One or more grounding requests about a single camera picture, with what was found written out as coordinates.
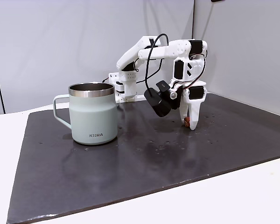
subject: mug rim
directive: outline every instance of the mug rim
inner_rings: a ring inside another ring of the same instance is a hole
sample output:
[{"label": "mug rim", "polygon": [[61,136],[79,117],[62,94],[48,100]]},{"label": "mug rim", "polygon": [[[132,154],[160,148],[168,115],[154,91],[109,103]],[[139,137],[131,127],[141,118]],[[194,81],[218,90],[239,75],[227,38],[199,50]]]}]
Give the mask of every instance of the mug rim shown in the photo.
[{"label": "mug rim", "polygon": [[[93,90],[87,85],[100,85],[96,86]],[[114,94],[114,85],[111,83],[99,83],[99,82],[90,82],[90,83],[78,83],[69,86],[69,95],[73,97],[82,97],[82,98],[93,98],[93,97],[104,97]]]}]

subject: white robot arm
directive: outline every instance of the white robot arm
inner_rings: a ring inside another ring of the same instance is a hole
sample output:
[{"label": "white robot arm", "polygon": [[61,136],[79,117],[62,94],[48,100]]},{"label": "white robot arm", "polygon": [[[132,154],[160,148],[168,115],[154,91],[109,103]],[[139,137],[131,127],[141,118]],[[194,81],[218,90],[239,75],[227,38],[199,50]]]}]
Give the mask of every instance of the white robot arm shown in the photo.
[{"label": "white robot arm", "polygon": [[[109,74],[109,82],[115,85],[117,102],[136,99],[136,80],[138,67],[148,59],[156,36],[144,36],[129,49],[117,62],[119,72]],[[180,109],[182,123],[191,130],[196,128],[200,104],[205,100],[205,82],[198,81],[204,72],[207,43],[200,40],[176,40],[168,46],[160,47],[156,42],[151,59],[174,59],[173,77],[170,84],[157,83],[159,92],[149,88],[144,96],[160,117],[171,109]]]},{"label": "white robot arm", "polygon": [[130,102],[137,98],[137,71],[145,60],[138,59],[138,53],[142,49],[151,49],[157,36],[143,36],[132,48],[130,48],[117,62],[119,72],[109,73],[109,82],[115,86],[116,102]]}]

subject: black table surface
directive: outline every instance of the black table surface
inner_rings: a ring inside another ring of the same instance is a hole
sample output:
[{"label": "black table surface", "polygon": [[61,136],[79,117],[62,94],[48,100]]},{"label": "black table surface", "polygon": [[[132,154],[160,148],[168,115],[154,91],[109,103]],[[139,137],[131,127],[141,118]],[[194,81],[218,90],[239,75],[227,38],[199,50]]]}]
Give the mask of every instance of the black table surface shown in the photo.
[{"label": "black table surface", "polygon": [[[68,109],[58,110],[69,121]],[[118,105],[118,136],[76,143],[53,111],[29,115],[7,223],[91,210],[280,158],[280,116],[208,94],[196,130],[179,111]]]}]

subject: mug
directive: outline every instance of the mug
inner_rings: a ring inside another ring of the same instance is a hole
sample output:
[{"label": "mug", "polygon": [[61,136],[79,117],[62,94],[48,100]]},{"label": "mug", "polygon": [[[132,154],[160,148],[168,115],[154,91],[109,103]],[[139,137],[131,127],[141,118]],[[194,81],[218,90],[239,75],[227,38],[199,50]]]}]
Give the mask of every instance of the mug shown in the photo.
[{"label": "mug", "polygon": [[[59,98],[70,98],[70,124],[56,113],[56,100]],[[78,143],[98,145],[117,136],[117,109],[112,84],[71,85],[69,94],[54,98],[53,112],[58,121],[71,129],[72,137]]]}]

